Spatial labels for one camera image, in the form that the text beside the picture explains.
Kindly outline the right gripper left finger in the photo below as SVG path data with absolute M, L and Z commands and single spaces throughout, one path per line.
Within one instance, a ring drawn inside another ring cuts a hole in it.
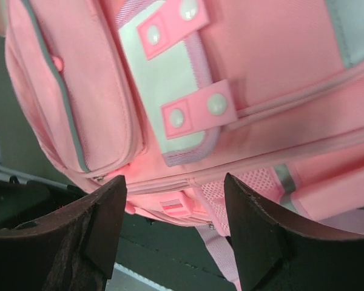
M 44 216 L 0 229 L 0 290 L 105 290 L 127 188 L 117 176 Z

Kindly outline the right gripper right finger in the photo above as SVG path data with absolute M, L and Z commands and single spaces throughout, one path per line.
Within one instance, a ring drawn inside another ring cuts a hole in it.
M 224 194 L 242 290 L 364 290 L 364 235 L 304 218 L 230 173 Z

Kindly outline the pink school backpack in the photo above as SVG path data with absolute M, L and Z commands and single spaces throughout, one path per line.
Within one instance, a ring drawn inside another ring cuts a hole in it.
M 364 235 L 364 1 L 7 1 L 42 151 L 126 212 L 194 227 L 236 289 L 224 177 Z

